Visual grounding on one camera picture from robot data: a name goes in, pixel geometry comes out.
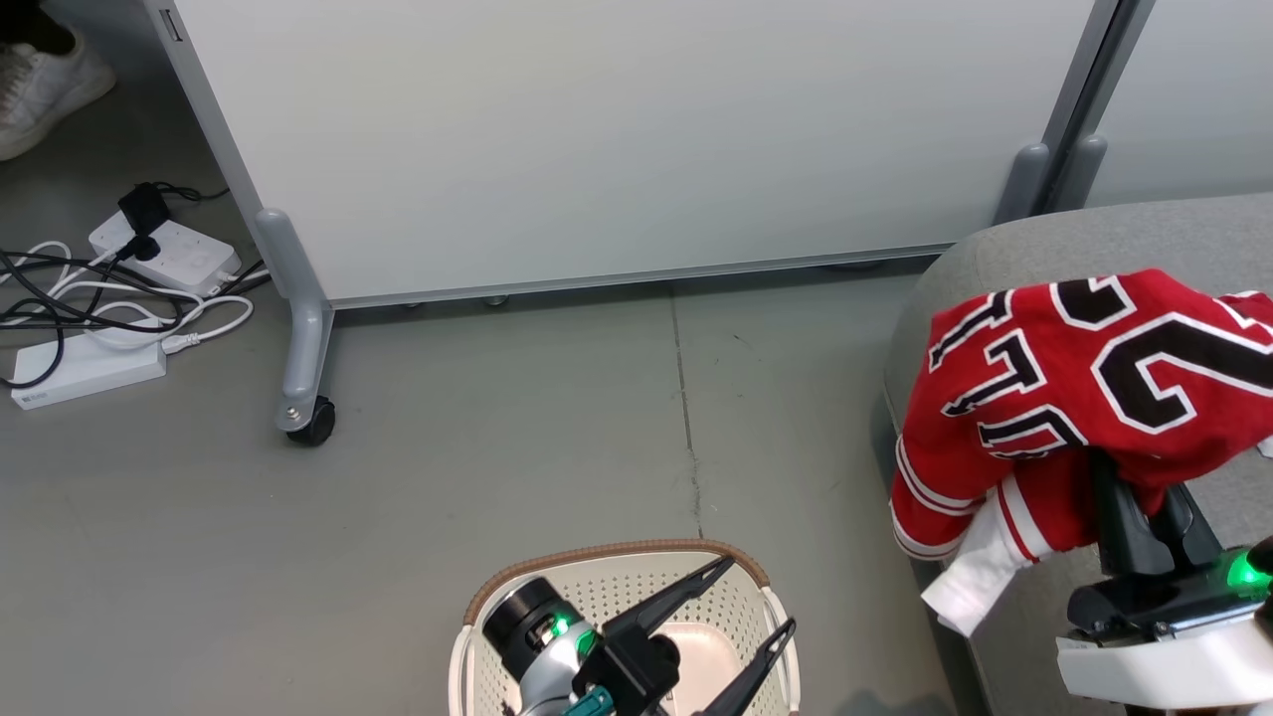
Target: gray sofa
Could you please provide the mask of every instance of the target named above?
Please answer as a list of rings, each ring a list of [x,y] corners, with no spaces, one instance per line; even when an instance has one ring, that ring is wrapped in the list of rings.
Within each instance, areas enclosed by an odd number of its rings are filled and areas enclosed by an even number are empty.
[[[1150,266],[1211,294],[1273,293],[1273,194],[1049,214],[960,242],[919,280],[894,334],[885,376],[894,426],[905,418],[934,312],[1011,287]],[[1225,547],[1273,534],[1273,460],[1250,450],[1192,489]],[[971,638],[993,713],[1123,713],[1071,697],[1055,666],[1054,640],[1068,629],[1069,592],[1099,578],[1094,548],[1057,555],[1017,576]]]

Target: teal connector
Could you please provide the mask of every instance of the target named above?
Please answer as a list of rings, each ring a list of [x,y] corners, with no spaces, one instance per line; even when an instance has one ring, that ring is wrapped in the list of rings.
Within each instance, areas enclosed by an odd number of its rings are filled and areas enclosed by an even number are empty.
[[[610,716],[615,712],[615,699],[602,687],[597,687],[566,708],[561,716]]]

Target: floor seam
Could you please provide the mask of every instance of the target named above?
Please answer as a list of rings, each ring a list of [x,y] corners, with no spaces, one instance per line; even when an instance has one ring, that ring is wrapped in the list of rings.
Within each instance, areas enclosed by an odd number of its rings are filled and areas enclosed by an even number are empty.
[[[676,340],[676,377],[681,383],[681,418],[685,422],[685,451],[690,455],[690,488],[694,490],[690,512],[703,539],[703,489],[699,485],[699,456],[694,452],[694,429],[690,428],[690,395],[685,390],[685,359],[681,357],[681,322],[676,316],[676,287],[667,284],[667,298],[672,306],[672,338]]]

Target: beige perforated basket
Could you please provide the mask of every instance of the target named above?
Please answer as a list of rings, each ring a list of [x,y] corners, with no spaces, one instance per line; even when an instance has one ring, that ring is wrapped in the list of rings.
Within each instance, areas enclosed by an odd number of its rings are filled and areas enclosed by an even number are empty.
[[[514,564],[491,577],[465,612],[451,651],[451,716],[505,716],[521,710],[517,682],[481,636],[490,610],[517,584],[542,576],[593,624],[653,595],[717,557],[736,563],[659,629],[681,652],[681,682],[662,703],[668,716],[704,708],[751,661],[760,643],[787,620],[769,577],[755,559],[719,541],[651,540],[563,552]],[[783,650],[747,711],[751,716],[789,716],[799,711],[799,665],[794,640]]]

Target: black sock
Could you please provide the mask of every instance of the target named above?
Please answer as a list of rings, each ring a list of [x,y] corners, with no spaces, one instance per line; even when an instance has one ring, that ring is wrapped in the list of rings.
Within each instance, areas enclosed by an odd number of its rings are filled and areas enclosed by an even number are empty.
[[[43,10],[36,10],[25,22],[18,23],[13,32],[5,33],[8,42],[25,42],[38,52],[50,55],[70,55],[75,51],[75,36],[71,31],[53,22]]]

